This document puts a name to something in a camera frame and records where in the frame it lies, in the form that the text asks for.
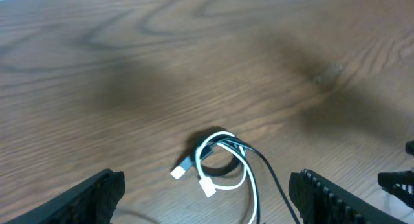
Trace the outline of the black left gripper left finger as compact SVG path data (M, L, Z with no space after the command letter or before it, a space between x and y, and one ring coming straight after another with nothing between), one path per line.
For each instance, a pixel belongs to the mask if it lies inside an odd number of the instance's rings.
M6 224L109 224L124 194L124 173L104 169Z

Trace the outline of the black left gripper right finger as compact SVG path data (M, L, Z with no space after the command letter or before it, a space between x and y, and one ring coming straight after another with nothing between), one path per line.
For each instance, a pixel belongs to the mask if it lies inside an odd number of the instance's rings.
M401 223L312 170L291 173L289 197L304 223Z

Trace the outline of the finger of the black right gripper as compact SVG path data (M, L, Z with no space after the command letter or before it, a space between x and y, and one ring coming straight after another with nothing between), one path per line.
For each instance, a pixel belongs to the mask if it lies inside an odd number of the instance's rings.
M414 155L414 141L408 141L405 145L405 151L409 155Z
M378 184L383 190L397 197L408 207L414 208L413 202L413 171L381 172L378 174Z

